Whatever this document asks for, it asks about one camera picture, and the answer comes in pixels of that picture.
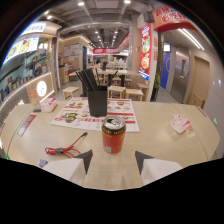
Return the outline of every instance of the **stool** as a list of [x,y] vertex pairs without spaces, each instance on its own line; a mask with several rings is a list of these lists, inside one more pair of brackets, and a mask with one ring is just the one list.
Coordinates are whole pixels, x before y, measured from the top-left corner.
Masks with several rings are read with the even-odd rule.
[[125,79],[124,82],[127,82],[128,83],[128,86],[130,86],[132,80],[131,79]]
[[143,92],[143,89],[145,89],[145,101],[147,100],[148,97],[148,92],[149,92],[149,86],[144,84],[144,83],[137,83],[137,86],[139,89]]
[[121,83],[121,78],[113,78],[112,81],[113,81],[113,82],[118,82],[119,85],[120,85],[120,83]]
[[125,87],[120,87],[120,86],[110,86],[108,87],[108,98],[112,98],[113,92],[118,92],[120,93],[120,99],[124,97],[124,91]]
[[139,96],[139,101],[142,101],[142,97],[144,96],[143,92],[139,89],[126,89],[126,99],[128,99],[129,95]]
[[63,89],[62,92],[63,92],[63,95],[64,95],[64,100],[66,100],[67,98],[69,97],[74,97],[73,96],[73,93],[76,92],[78,93],[78,97],[80,97],[80,94],[79,94],[79,87],[68,87],[66,89]]

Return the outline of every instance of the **dining table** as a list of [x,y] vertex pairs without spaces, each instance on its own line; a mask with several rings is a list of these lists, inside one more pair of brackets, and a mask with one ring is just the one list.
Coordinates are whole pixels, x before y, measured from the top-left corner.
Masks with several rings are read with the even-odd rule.
[[[62,154],[46,154],[46,147],[68,147],[88,132],[75,145],[81,154],[89,150],[93,152],[82,185],[84,188],[121,190],[143,187],[136,151],[160,160],[177,162],[186,168],[209,161],[220,141],[215,125],[196,106],[132,101],[140,131],[125,133],[122,150],[109,154],[103,147],[102,131],[52,125],[51,121],[68,101],[57,103],[51,113],[34,113],[32,104],[16,106],[5,120],[1,133],[2,147],[10,160],[39,167],[39,160],[51,162],[68,159]],[[189,137],[185,132],[179,134],[171,127],[169,123],[175,114],[189,118],[194,136]],[[21,135],[18,130],[29,116],[34,119]]]
[[97,69],[97,72],[99,75],[104,75],[104,81],[103,84],[105,84],[105,75],[108,75],[108,80],[113,77],[113,75],[117,72],[117,76],[121,78],[121,87],[124,87],[125,82],[125,76],[133,76],[133,77],[142,77],[138,72],[132,71],[132,70],[112,70],[112,69],[106,69],[105,71],[102,69]]

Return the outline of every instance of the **paper menu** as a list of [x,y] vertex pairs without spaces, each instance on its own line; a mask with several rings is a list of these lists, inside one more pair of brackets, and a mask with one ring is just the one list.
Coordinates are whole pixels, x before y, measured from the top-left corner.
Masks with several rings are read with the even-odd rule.
[[[139,132],[137,119],[129,99],[108,99],[107,115],[121,116],[125,120],[126,132]],[[101,131],[105,117],[90,116],[87,98],[72,98],[65,107],[57,114],[51,124],[71,128]]]

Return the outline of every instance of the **red can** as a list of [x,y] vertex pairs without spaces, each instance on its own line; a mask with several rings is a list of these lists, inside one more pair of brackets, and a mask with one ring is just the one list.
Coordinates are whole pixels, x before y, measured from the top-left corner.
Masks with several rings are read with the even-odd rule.
[[102,125],[104,150],[110,154],[121,151],[126,124],[123,118],[115,115],[107,116]]

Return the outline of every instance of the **red banner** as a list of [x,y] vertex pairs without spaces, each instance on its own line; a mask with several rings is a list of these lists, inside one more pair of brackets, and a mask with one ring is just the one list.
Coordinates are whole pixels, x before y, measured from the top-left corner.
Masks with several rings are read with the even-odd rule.
[[148,24],[141,30],[141,55],[139,73],[143,78],[149,80],[152,49],[152,30],[151,24]]
[[162,6],[153,11],[154,30],[157,32],[165,32],[174,29],[193,29],[196,28],[182,14],[169,6]]
[[129,33],[125,35],[118,48],[95,48],[93,54],[119,54],[129,45]]

